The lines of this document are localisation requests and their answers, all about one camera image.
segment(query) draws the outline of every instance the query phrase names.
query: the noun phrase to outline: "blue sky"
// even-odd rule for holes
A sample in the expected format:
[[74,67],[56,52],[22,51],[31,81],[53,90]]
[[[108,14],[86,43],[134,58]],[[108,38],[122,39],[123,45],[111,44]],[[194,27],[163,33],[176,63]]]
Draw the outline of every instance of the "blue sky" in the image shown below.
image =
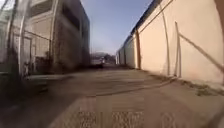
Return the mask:
[[152,0],[81,0],[90,19],[92,52],[115,52]]

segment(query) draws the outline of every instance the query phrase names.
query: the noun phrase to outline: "beige wall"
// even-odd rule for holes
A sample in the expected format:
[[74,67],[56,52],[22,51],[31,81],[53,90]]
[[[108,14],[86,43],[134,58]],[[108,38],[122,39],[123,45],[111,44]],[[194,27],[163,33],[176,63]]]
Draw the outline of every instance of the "beige wall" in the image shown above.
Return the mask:
[[214,0],[162,0],[138,28],[142,69],[223,85],[223,13],[217,8]]

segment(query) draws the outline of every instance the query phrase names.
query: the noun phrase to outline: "pole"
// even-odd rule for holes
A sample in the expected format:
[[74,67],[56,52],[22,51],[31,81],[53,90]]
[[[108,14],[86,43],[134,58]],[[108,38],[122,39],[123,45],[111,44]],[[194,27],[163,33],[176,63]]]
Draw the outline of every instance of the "pole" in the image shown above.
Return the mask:
[[21,76],[24,76],[24,33],[26,27],[26,19],[28,14],[28,9],[30,8],[30,0],[28,0],[25,7],[25,12],[21,22],[20,37],[19,37],[19,47],[18,47],[18,59],[19,59],[19,73]]

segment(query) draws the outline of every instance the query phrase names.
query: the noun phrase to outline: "alley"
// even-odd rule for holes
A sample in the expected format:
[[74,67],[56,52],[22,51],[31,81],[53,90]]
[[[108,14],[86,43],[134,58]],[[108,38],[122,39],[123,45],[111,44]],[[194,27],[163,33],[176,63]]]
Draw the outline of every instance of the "alley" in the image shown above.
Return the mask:
[[0,128],[221,128],[224,98],[130,69],[66,75],[8,108]]

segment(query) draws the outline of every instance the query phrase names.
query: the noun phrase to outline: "building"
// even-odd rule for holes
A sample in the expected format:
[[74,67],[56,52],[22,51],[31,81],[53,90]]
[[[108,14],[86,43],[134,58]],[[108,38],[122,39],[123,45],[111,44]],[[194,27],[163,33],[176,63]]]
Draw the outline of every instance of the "building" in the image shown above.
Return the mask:
[[49,55],[54,69],[70,71],[89,64],[89,19],[79,0],[32,0],[26,31],[32,61]]
[[212,87],[224,85],[224,2],[153,0],[117,63]]

